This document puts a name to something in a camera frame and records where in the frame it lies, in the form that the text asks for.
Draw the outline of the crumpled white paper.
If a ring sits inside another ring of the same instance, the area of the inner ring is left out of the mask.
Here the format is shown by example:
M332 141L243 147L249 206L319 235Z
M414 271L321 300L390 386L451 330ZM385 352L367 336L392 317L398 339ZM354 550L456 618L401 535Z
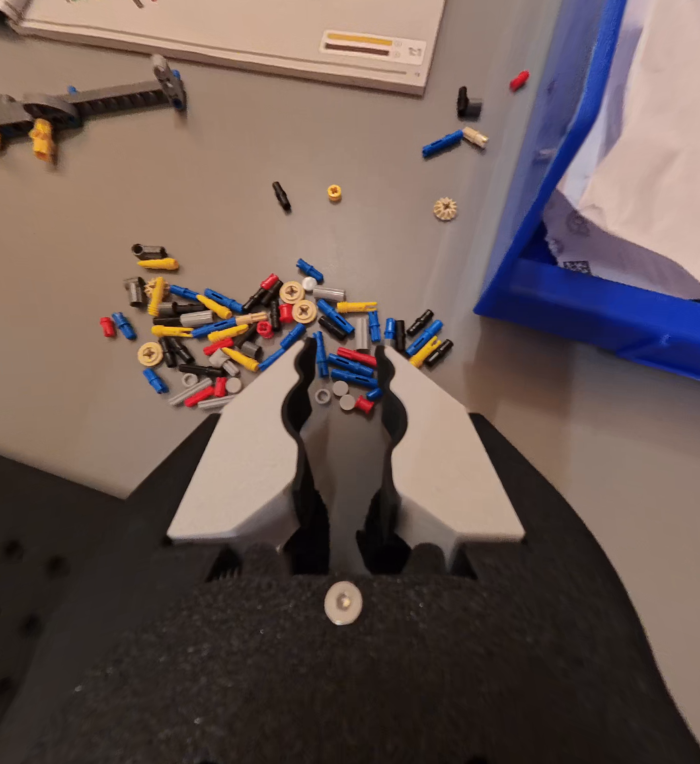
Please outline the crumpled white paper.
M700 301L700 1L626 3L599 115L543 222L558 267Z

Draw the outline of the blue plastic bin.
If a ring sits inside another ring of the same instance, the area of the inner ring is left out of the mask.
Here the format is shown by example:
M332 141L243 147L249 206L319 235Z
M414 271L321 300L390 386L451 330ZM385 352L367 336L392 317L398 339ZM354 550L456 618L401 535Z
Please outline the blue plastic bin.
M700 381L700 302L552 262L542 213L593 129L626 2L562 2L474 312Z

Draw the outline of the lego instruction booklet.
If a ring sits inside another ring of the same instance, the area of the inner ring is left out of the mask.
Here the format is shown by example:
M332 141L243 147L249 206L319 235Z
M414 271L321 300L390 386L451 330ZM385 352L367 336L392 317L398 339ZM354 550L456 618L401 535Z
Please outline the lego instruction booklet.
M421 96L445 1L0 1L27 37Z

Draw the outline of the pile of small lego pieces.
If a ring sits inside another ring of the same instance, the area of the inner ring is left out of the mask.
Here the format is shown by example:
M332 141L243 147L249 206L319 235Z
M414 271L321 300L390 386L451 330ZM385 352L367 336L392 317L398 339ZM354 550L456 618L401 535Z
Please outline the pile of small lego pieces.
M375 301L348 301L344 290L326 286L323 274L298 259L300 281L277 273L261 280L240 302L211 288L169 283L179 262L161 246L134 244L135 263L153 277L124 280L128 306L150 321L152 338L137 351L141 373L159 395L170 386L160 367L181 374L183 390L170 406L210 413L221 410L244 388L243 372L263 373L301 340L315 345L322 406L334 399L346 412L369 416L383 396L377 381L376 349L388 346L416 369L433 370L454 349L442 336L443 322L431 310L412 323L380 320Z

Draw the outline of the long grey lego beam assembly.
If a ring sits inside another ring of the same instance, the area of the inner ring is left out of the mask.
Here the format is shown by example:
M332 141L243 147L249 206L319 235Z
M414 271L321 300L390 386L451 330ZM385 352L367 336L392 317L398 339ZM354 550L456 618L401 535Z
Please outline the long grey lego beam assembly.
M33 155L57 162L57 135L80 129L87 119L103 115L170 107L185 114L188 99L178 70L165 57L151 57L152 80L94 90L69 87L66 93L0 94L0 150L7 142L28 138Z

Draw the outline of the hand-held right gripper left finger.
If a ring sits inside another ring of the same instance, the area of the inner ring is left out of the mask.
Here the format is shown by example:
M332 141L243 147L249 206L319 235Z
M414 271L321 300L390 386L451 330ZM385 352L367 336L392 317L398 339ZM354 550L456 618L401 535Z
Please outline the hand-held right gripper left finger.
M178 544L267 545L297 575L328 572L328 511L301 430L312 413L315 339L296 341L225 404L168 528Z

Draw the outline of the black perforated board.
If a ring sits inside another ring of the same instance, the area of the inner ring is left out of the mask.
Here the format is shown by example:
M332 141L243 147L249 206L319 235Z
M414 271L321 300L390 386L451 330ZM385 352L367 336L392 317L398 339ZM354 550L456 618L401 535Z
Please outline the black perforated board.
M0 724L39 641L124 501L0 455Z

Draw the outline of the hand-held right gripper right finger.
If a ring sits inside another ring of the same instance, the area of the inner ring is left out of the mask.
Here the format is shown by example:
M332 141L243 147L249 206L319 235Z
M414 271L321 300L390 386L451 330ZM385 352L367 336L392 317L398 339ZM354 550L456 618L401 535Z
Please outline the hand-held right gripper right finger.
M375 357L389 442L357 531L365 568L396 574L424 544L451 568L464 544L521 542L526 532L465 406L398 351L378 347Z

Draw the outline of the long blue lego pin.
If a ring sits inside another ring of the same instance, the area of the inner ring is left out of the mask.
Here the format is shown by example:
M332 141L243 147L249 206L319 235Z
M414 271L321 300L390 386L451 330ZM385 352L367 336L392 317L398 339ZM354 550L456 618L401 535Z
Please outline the long blue lego pin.
M421 148L421 156L423 159L428 160L436 155L439 155L455 146L459 145L463 140L464 131L456 130L446 136L432 141Z

